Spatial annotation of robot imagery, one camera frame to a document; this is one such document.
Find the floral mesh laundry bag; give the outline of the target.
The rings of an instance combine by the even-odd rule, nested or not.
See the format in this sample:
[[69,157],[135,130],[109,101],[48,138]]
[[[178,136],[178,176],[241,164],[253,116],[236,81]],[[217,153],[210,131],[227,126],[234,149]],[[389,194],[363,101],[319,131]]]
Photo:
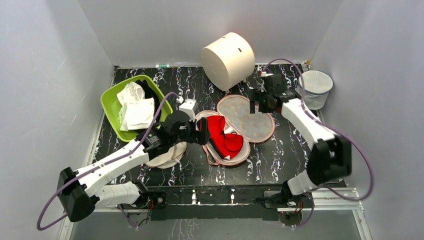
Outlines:
[[242,95],[228,95],[216,105],[216,111],[203,110],[195,115],[197,120],[209,116],[224,116],[224,132],[237,133],[243,137],[240,153],[232,159],[221,158],[211,143],[203,146],[207,161],[212,166],[236,166],[244,162],[250,155],[250,144],[267,141],[275,131],[275,121],[269,113],[250,114],[250,102]]

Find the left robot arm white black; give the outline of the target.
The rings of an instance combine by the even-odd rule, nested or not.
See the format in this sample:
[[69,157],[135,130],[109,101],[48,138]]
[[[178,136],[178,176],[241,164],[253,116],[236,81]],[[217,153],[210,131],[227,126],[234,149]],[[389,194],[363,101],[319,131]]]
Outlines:
[[128,204],[144,208],[149,194],[135,183],[109,185],[120,174],[162,156],[185,142],[205,145],[210,131],[206,117],[191,119],[177,110],[164,122],[157,122],[127,145],[109,156],[78,170],[70,167],[59,173],[57,197],[71,222],[79,222],[96,208]]

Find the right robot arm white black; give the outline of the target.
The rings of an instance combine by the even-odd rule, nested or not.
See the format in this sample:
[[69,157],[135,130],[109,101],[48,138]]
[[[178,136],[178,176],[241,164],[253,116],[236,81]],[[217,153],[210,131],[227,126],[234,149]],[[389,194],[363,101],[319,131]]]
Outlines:
[[310,153],[304,171],[283,182],[280,191],[265,191],[255,199],[265,208],[295,207],[307,193],[352,172],[352,144],[345,137],[322,125],[301,96],[290,90],[282,75],[261,73],[263,88],[249,92],[250,113],[277,112],[302,135]]

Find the red bra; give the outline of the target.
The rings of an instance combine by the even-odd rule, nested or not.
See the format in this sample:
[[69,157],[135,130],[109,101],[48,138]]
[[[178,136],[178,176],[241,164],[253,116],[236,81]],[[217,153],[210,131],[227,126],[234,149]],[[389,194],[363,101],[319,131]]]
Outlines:
[[237,133],[225,133],[224,116],[212,115],[207,118],[210,133],[209,142],[222,159],[232,159],[242,150],[244,138]]

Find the beige round mesh laundry bag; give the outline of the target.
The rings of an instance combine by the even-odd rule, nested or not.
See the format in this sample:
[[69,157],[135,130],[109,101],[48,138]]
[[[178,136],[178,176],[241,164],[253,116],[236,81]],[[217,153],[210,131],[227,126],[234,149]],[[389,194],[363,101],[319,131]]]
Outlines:
[[167,169],[180,163],[184,152],[187,149],[186,142],[180,142],[175,146],[171,147],[168,152],[161,154],[152,160],[145,163],[150,168]]

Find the white cylindrical mesh bag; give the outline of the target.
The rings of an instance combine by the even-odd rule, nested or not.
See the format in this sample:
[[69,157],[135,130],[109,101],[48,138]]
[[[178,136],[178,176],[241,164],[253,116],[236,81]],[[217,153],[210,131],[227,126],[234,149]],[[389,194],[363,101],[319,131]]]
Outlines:
[[308,70],[302,74],[306,84],[304,103],[311,111],[321,109],[328,97],[330,90],[334,87],[332,78],[324,72]]

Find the cream cylindrical drum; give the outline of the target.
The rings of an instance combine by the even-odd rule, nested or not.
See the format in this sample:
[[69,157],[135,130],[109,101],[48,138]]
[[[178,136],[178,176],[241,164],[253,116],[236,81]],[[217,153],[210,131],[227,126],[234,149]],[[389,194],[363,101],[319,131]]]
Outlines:
[[201,64],[211,83],[226,92],[253,73],[255,56],[242,36],[229,32],[201,50]]

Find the black cloth in basin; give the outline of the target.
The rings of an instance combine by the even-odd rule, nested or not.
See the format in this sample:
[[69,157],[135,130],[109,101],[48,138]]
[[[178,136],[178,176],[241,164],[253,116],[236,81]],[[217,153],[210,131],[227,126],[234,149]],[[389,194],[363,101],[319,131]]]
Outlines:
[[159,109],[159,106],[160,106],[160,103],[161,103],[158,95],[154,92],[154,90],[152,88],[150,88],[150,86],[148,85],[146,80],[144,80],[144,81],[137,80],[135,83],[138,84],[139,86],[141,86],[141,88],[144,90],[144,98],[145,99],[150,99],[150,98],[154,99],[154,111],[153,111],[153,113],[155,114],[156,111]]

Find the white cloth in basin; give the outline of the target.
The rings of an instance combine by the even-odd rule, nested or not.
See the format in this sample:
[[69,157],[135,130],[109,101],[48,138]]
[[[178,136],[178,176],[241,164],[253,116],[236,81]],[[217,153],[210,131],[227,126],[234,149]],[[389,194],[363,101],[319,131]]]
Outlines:
[[118,119],[121,131],[141,130],[149,127],[155,115],[156,101],[143,87],[131,81],[117,93],[121,104]]

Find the green plastic basin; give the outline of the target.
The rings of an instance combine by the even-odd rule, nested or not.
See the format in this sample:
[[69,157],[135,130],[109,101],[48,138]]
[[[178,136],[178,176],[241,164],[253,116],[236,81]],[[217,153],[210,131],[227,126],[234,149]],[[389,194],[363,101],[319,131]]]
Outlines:
[[138,135],[141,130],[144,130],[120,130],[119,111],[122,105],[117,99],[117,94],[124,89],[126,84],[128,84],[129,82],[136,82],[137,80],[147,81],[150,88],[152,88],[153,91],[157,94],[159,100],[161,101],[164,98],[165,95],[150,77],[148,77],[147,75],[137,75],[135,77],[131,77],[120,83],[115,84],[113,87],[105,91],[100,99],[103,110],[107,119],[109,120],[109,123],[111,124],[113,130],[115,131],[119,139],[124,142],[130,142]]

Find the aluminium base frame rail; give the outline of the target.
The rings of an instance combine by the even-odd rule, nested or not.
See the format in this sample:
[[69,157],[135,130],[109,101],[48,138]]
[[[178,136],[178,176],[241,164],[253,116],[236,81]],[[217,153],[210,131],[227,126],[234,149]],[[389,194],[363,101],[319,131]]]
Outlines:
[[166,187],[153,210],[126,205],[65,220],[60,240],[370,240],[360,202],[321,188],[288,203],[272,186]]

